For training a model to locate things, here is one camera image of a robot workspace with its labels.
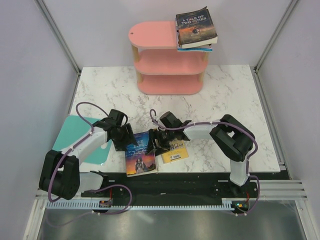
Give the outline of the Tale of Two Cities book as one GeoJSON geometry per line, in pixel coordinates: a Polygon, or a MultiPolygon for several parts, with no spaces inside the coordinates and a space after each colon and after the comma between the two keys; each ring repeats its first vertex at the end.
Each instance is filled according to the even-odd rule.
{"type": "Polygon", "coordinates": [[[218,43],[218,34],[207,6],[175,16],[177,44],[181,49],[218,43]]]}

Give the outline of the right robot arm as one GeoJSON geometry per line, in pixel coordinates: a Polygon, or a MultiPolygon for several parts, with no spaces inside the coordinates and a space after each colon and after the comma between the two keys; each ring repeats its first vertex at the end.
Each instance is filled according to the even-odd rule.
{"type": "Polygon", "coordinates": [[[249,160],[258,151],[255,135],[230,114],[221,119],[208,122],[182,122],[172,112],[164,113],[155,119],[156,111],[149,115],[157,129],[148,131],[149,139],[145,153],[155,156],[167,153],[173,140],[213,140],[230,160],[229,191],[235,197],[247,191],[249,160]]]}

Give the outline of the Jane Eyre book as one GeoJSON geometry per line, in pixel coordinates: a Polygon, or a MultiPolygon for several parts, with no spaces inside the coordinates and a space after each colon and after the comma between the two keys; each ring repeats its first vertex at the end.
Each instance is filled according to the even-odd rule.
{"type": "Polygon", "coordinates": [[[125,151],[126,176],[136,177],[156,173],[157,162],[154,153],[146,154],[149,133],[141,132],[134,134],[137,145],[130,144],[125,151]]]}

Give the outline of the dog picture book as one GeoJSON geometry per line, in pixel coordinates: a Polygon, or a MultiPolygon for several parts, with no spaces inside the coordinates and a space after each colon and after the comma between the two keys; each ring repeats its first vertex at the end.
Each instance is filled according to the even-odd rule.
{"type": "Polygon", "coordinates": [[[177,46],[177,51],[178,52],[212,52],[212,44],[208,44],[208,45],[202,45],[199,47],[192,47],[192,48],[181,48],[178,45],[178,31],[181,29],[187,29],[187,28],[207,28],[207,27],[214,27],[212,24],[192,24],[187,26],[186,24],[182,25],[182,26],[178,26],[178,23],[175,23],[175,31],[176,31],[176,46],[177,46]]]}

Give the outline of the brown Edward Tulane book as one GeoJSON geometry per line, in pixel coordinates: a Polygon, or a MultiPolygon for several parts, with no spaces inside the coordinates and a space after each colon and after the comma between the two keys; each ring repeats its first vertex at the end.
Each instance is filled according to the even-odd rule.
{"type": "Polygon", "coordinates": [[[182,49],[216,44],[218,35],[215,27],[184,28],[177,33],[178,46],[182,49]]]}

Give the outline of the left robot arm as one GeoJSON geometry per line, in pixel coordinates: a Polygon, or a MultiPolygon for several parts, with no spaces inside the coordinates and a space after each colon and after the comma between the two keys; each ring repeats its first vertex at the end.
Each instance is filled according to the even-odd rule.
{"type": "Polygon", "coordinates": [[[127,146],[138,144],[128,116],[119,110],[111,109],[107,117],[94,123],[79,117],[89,124],[87,133],[69,147],[48,151],[44,158],[39,188],[47,192],[51,203],[76,195],[81,185],[80,165],[97,148],[112,141],[117,152],[125,152],[127,146]]]}

